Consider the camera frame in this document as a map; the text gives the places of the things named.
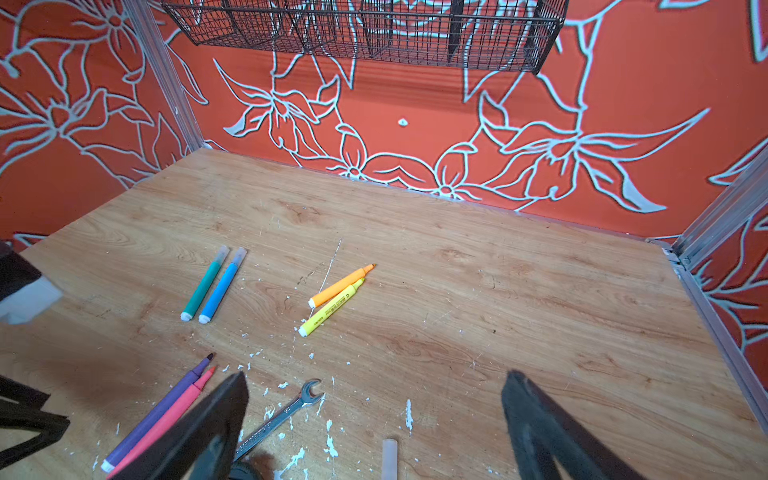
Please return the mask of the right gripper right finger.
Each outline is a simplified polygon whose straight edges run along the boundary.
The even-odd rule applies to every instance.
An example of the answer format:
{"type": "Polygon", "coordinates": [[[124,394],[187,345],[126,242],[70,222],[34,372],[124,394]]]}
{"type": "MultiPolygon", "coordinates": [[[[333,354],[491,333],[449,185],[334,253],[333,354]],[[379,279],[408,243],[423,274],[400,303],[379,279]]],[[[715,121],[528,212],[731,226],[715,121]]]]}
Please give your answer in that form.
{"type": "Polygon", "coordinates": [[[523,372],[507,373],[501,403],[522,479],[642,477],[523,372]]]}

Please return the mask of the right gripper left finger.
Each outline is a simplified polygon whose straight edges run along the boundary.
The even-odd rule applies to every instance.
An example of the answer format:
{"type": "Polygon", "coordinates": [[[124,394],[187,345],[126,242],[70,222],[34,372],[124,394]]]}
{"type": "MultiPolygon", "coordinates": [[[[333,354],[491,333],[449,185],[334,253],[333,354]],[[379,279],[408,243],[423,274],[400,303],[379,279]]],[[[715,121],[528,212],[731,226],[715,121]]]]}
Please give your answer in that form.
{"type": "Polygon", "coordinates": [[[127,466],[115,479],[247,479],[235,461],[248,406],[244,373],[233,374],[127,466]]]}

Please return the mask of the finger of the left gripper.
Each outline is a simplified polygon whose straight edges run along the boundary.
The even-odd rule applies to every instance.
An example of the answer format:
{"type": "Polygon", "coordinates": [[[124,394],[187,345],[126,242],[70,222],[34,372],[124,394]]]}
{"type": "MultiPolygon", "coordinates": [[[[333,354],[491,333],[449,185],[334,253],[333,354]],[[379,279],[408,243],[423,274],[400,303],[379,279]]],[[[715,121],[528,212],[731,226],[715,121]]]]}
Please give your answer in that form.
{"type": "Polygon", "coordinates": [[[71,422],[63,415],[43,411],[50,395],[1,377],[1,429],[21,430],[34,436],[1,451],[1,468],[23,460],[62,439],[71,422]]]}

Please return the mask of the pink marker pen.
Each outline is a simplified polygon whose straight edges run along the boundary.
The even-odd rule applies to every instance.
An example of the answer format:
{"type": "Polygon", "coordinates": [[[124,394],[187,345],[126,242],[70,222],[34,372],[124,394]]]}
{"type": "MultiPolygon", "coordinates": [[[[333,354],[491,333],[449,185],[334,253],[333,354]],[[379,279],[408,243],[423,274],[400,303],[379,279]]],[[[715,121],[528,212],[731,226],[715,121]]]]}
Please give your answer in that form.
{"type": "Polygon", "coordinates": [[[216,367],[210,368],[184,391],[179,399],[174,402],[147,434],[121,460],[115,469],[108,474],[107,479],[112,479],[117,473],[126,468],[131,462],[159,440],[186,413],[201,395],[205,385],[211,379],[215,370],[216,367]]]}

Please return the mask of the purple marker pen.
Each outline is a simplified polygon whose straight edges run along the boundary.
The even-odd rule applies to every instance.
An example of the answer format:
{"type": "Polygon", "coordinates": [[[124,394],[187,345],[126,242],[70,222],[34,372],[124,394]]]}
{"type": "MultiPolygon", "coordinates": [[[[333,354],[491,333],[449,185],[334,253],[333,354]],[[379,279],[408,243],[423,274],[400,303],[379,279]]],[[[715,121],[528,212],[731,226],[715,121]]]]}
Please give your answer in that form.
{"type": "Polygon", "coordinates": [[[215,354],[208,354],[196,367],[188,371],[182,379],[153,407],[139,424],[118,444],[102,461],[101,470],[110,473],[130,452],[130,450],[149,432],[155,423],[168,411],[182,393],[203,374],[215,354]]]}

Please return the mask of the blue marker pen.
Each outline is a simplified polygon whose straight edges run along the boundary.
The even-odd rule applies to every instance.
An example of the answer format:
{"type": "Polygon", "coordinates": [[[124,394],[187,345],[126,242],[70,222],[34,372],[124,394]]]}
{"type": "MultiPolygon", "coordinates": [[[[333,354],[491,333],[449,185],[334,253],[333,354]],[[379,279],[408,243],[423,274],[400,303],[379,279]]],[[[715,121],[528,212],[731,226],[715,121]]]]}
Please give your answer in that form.
{"type": "Polygon", "coordinates": [[[217,312],[247,253],[248,251],[244,247],[238,248],[235,252],[232,261],[228,265],[215,290],[210,295],[206,305],[204,306],[202,313],[198,317],[198,321],[201,324],[210,323],[215,316],[215,313],[217,312]]]}

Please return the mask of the green marker pen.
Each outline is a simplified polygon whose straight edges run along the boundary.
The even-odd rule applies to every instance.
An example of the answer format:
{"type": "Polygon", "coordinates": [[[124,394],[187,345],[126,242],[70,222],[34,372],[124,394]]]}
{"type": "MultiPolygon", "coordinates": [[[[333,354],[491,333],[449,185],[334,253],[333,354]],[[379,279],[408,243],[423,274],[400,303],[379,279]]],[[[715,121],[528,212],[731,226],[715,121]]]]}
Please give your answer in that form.
{"type": "Polygon", "coordinates": [[[201,281],[197,285],[187,305],[182,310],[180,314],[180,319],[182,321],[184,322],[190,321],[194,317],[194,315],[197,313],[198,309],[200,308],[200,305],[202,304],[204,298],[206,297],[206,294],[208,293],[211,285],[213,284],[213,281],[218,275],[224,263],[224,260],[228,256],[229,252],[230,252],[230,248],[226,245],[223,245],[219,249],[213,262],[209,265],[206,273],[204,274],[201,281]]]}

